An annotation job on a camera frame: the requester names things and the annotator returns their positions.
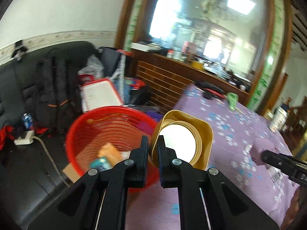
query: purple tablecloth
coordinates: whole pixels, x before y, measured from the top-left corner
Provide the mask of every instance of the purple tablecloth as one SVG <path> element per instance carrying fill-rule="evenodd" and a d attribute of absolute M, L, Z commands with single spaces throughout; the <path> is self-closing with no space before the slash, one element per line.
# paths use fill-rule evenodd
<path fill-rule="evenodd" d="M 229 111 L 226 101 L 204 99 L 193 85 L 174 107 L 211 125 L 214 137 L 207 168 L 219 169 L 280 226 L 297 184 L 287 176 L 274 184 L 266 167 L 252 162 L 249 151 L 256 138 L 265 138 L 281 153 L 291 152 L 280 133 L 269 130 L 263 117 L 239 103 L 237 108 L 242 113 Z M 179 230 L 178 221 L 177 190 L 160 189 L 157 183 L 141 193 L 128 210 L 126 229 Z"/>

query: black sofa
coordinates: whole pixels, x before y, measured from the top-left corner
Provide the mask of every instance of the black sofa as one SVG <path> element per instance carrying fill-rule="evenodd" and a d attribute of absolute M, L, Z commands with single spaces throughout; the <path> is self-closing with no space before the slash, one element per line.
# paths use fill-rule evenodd
<path fill-rule="evenodd" d="M 86 65 L 92 54 L 98 51 L 89 42 L 75 41 L 57 44 L 29 52 L 17 62 L 0 66 L 0 128 L 16 126 L 25 113 L 25 103 L 35 92 L 35 70 L 39 59 L 59 56 L 69 59 L 70 72 Z M 150 91 L 143 88 L 132 91 L 130 103 L 143 104 L 149 100 Z M 65 136 L 42 136 L 48 151 L 59 170 L 67 164 Z M 56 199 L 66 186 L 63 184 L 38 141 L 31 145 L 16 147 L 7 141 L 0 152 L 0 225 L 1 220 L 15 222 L 26 229 L 31 220 Z"/>

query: red basket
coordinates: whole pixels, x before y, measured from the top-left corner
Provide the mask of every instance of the red basket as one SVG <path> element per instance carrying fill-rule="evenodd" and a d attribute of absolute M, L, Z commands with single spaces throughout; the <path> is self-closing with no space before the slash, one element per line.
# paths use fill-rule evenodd
<path fill-rule="evenodd" d="M 101 146 L 113 144 L 120 151 L 140 147 L 142 135 L 150 139 L 156 122 L 143 112 L 121 107 L 106 106 L 78 117 L 66 136 L 66 154 L 74 169 L 82 176 L 97 158 Z M 148 162 L 145 187 L 159 178 L 159 170 Z M 129 189 L 138 192 L 141 189 Z"/>

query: power strip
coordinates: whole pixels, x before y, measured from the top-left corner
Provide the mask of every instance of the power strip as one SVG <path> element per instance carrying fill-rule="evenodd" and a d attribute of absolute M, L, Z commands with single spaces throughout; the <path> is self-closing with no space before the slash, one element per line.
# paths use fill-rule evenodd
<path fill-rule="evenodd" d="M 27 131 L 26 137 L 21 138 L 19 137 L 18 139 L 14 140 L 15 145 L 28 145 L 33 143 L 33 136 L 35 135 L 34 130 L 33 131 Z"/>

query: water bottle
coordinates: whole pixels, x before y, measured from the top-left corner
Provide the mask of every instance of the water bottle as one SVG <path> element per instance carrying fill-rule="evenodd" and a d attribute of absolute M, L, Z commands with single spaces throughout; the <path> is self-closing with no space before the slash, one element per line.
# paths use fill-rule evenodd
<path fill-rule="evenodd" d="M 34 130 L 34 127 L 33 127 L 33 119 L 31 117 L 30 114 L 27 114 L 25 113 L 23 116 L 22 116 L 22 121 L 26 127 L 26 130 L 27 131 L 31 131 L 31 130 Z"/>

